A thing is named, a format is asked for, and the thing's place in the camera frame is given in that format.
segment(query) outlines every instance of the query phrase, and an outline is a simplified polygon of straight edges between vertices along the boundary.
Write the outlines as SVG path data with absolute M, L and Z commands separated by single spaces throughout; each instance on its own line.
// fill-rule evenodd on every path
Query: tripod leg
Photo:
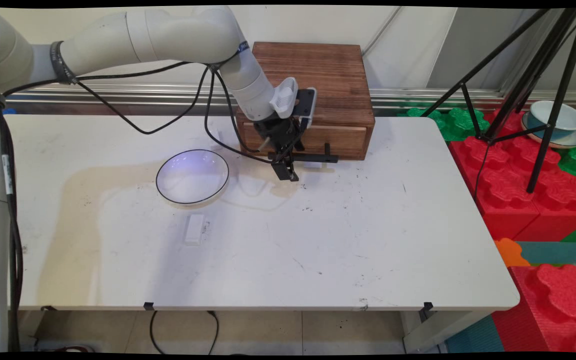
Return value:
M 490 62 L 490 60 L 493 60 L 497 55 L 499 55 L 499 53 L 501 53 L 513 41 L 515 41 L 515 39 L 517 39 L 528 28 L 530 28 L 531 25 L 533 25 L 537 20 L 539 20 L 542 16 L 544 16 L 544 14 L 548 12 L 548 10 L 549 9 L 537 10 L 537 12 L 533 14 L 533 16 L 531 16 L 528 20 L 526 20 L 526 22 L 524 22 L 517 30 L 515 30 L 512 34 L 510 34 L 508 38 L 506 38 L 502 43 L 500 43 L 499 46 L 497 46 L 494 50 L 492 50 L 492 52 L 490 52 L 486 57 L 484 57 L 483 60 L 481 60 L 471 71 L 469 71 L 469 73 L 467 73 L 459 81 L 457 81 L 457 84 L 455 84 L 452 88 L 446 91 L 446 93 L 443 94 L 443 96 L 441 96 L 441 98 L 439 98 L 439 100 L 437 100 L 434 104 L 432 104 L 432 106 L 428 110 L 423 112 L 421 116 L 427 117 L 430 115 L 431 112 L 434 112 L 439 107 L 439 105 L 443 104 L 444 101 L 446 101 L 448 98 L 450 98 L 450 96 L 452 96 L 455 93 L 455 91 L 459 90 L 459 88 L 462 86 L 462 83 L 468 82 L 468 80 L 470 80 L 480 70 L 482 70 L 484 66 L 486 66 Z
M 546 40 L 541 44 L 539 50 L 535 56 L 530 60 L 528 64 L 528 68 L 522 73 L 519 81 L 517 84 L 514 85 L 510 93 L 506 96 L 505 100 L 503 100 L 503 104 L 499 109 L 499 112 L 494 117 L 494 120 L 490 124 L 485 136 L 488 139 L 494 139 L 497 137 L 498 132 L 503 127 L 504 123 L 506 122 L 506 118 L 510 111 L 515 108 L 517 105 L 517 100 L 521 92 L 528 87 L 530 80 L 537 74 L 539 70 L 539 65 L 542 64 L 546 56 L 549 54 L 549 51 L 552 48 L 557 48 L 558 41 L 561 40 L 560 34 L 566 32 L 566 30 L 570 27 L 572 21 L 576 16 L 576 7 L 574 8 L 567 8 L 563 11 L 563 13 L 557 19 L 552 30 L 549 32 Z
M 537 153 L 537 160 L 535 160 L 534 167 L 532 168 L 532 175 L 530 175 L 530 181 L 528 182 L 528 193 L 535 191 L 535 185 L 537 184 L 537 178 L 539 178 L 539 173 L 542 170 L 542 165 L 544 164 L 544 158 L 546 157 L 546 151 L 548 150 L 548 145 L 551 143 L 551 136 L 553 136 L 553 130 L 555 125 L 557 125 L 557 118 L 560 116 L 560 109 L 562 109 L 562 104 L 564 102 L 564 96 L 566 96 L 566 91 L 568 89 L 570 78 L 572 77 L 572 72 L 575 70 L 576 64 L 576 35 L 574 36 L 574 43 L 570 49 L 570 54 L 566 62 L 566 67 L 564 68 L 564 73 L 561 76 L 561 82 L 559 83 L 559 88 L 557 89 L 557 95 L 555 96 L 555 101 L 552 105 L 552 110 L 550 111 L 550 117 L 548 117 L 548 127 L 543 133 L 543 139 L 541 139 L 541 146 L 539 147 L 539 153 Z
M 475 115 L 475 108 L 473 107 L 473 101 L 471 101 L 471 96 L 468 94 L 468 88 L 466 83 L 461 83 L 461 91 L 463 93 L 463 98 L 466 100 L 466 105 L 468 107 L 468 112 L 470 113 L 470 120 L 472 120 L 472 127 L 475 129 L 475 137 L 477 139 L 482 138 L 482 130 L 480 129 L 480 123 L 477 122 L 477 115 Z
M 523 96 L 521 101 L 519 101 L 519 105 L 515 107 L 514 112 L 519 113 L 522 111 L 524 105 L 526 105 L 526 102 L 528 101 L 528 98 L 530 98 L 530 94 L 532 94 L 533 90 L 535 89 L 535 86 L 537 86 L 537 82 L 539 82 L 539 79 L 542 78 L 542 74 L 544 73 L 544 71 L 546 71 L 546 68 L 548 68 L 551 62 L 553 62 L 555 55 L 557 55 L 558 52 L 560 52 L 560 49 L 562 48 L 563 44 L 566 43 L 566 40 L 569 38 L 570 34 L 574 32 L 575 29 L 576 24 L 567 32 L 566 36 L 564 36 L 563 39 L 558 42 L 558 46 L 556 48 L 553 47 L 552 51 L 548 53 L 546 59 L 539 66 L 539 70 L 537 70 L 537 75 L 535 75 L 532 82 L 530 83 L 528 91 L 526 91 L 526 94 Z

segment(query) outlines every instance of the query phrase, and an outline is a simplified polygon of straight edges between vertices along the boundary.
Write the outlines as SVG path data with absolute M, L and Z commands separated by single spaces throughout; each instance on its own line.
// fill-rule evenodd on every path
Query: floor tile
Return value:
M 126 350 L 137 311 L 49 311 L 35 337 L 39 349 L 85 345 L 97 353 Z
M 304 311 L 304 355 L 404 354 L 395 311 Z
M 214 355 L 301 355 L 298 311 L 217 311 L 219 336 Z M 151 344 L 151 312 L 137 315 L 126 353 L 156 354 Z M 160 311 L 153 323 L 158 346 L 169 354 L 208 354 L 215 319 L 205 311 Z

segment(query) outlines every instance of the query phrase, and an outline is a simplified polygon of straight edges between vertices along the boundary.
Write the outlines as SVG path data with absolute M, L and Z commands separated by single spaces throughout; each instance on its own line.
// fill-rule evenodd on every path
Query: white bowl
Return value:
M 538 121 L 548 124 L 548 118 L 551 116 L 553 104 L 554 101 L 550 100 L 537 101 L 530 105 L 530 114 Z M 562 104 L 555 129 L 576 130 L 576 110 L 566 104 Z
M 157 173 L 157 190 L 178 204 L 201 203 L 215 196 L 228 181 L 229 168 L 219 153 L 188 150 L 170 157 Z
M 528 121 L 530 121 L 529 114 L 530 114 L 529 112 L 526 112 L 521 117 L 521 129 L 523 130 L 527 130 L 529 127 L 534 128 L 534 126 L 530 126 L 530 124 L 528 123 Z M 535 131 L 532 134 L 528 134 L 528 137 L 541 144 L 542 137 L 544 137 L 544 130 Z M 548 146 L 555 149 L 576 148 L 576 130 L 568 131 L 567 136 L 563 136 L 557 139 L 551 139 Z

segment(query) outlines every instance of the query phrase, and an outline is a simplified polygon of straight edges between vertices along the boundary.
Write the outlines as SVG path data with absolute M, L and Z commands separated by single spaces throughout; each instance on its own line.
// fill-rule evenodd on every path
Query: drawer front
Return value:
M 261 146 L 262 139 L 252 122 L 244 122 L 240 131 L 249 148 L 256 149 Z M 304 153 L 323 154 L 324 144 L 329 143 L 332 155 L 339 155 L 339 158 L 346 160 L 362 160 L 366 131 L 365 127 L 312 125 L 306 130 L 301 142 L 306 148 Z

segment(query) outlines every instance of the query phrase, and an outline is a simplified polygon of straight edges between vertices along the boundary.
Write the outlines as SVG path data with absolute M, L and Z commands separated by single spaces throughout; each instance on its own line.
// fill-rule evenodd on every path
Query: wooden lid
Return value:
M 258 41 L 252 53 L 272 86 L 292 76 L 300 89 L 317 89 L 313 125 L 375 125 L 359 45 Z

